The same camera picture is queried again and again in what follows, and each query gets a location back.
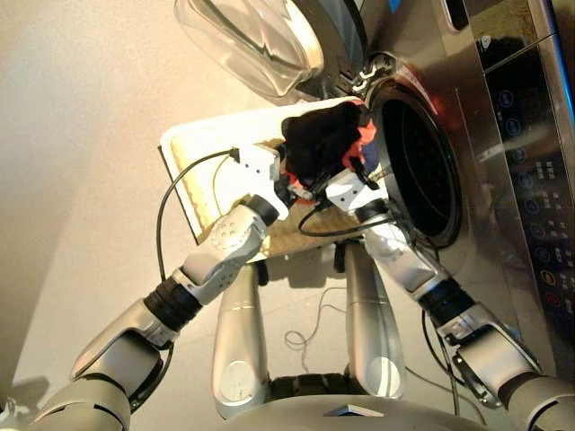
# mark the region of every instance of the washing machine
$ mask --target washing machine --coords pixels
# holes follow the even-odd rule
[[[572,0],[177,0],[190,38],[277,104],[362,98],[420,244],[573,381]]]

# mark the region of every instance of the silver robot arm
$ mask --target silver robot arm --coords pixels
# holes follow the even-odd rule
[[[129,429],[130,413],[159,383],[160,351],[232,284],[259,251],[267,226],[284,219],[293,202],[287,184],[279,180],[277,152],[240,149],[239,158],[249,159],[257,170],[254,194],[220,218],[180,268],[84,349],[72,369],[72,382],[48,401],[30,431]]]
[[[385,191],[342,172],[326,188],[330,201],[363,224],[388,217]],[[456,347],[454,363],[467,387],[486,406],[503,404],[519,430],[575,429],[575,391],[544,376],[535,358],[483,304],[475,302],[425,251],[406,241],[398,225],[365,231],[367,252],[416,301],[437,333]]]

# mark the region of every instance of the metal bracket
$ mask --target metal bracket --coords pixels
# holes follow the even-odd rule
[[[366,67],[359,72],[354,85],[351,87],[352,92],[365,99],[367,90],[374,79],[381,75],[393,75],[396,69],[395,65],[395,58],[389,54],[383,53],[373,57]]]

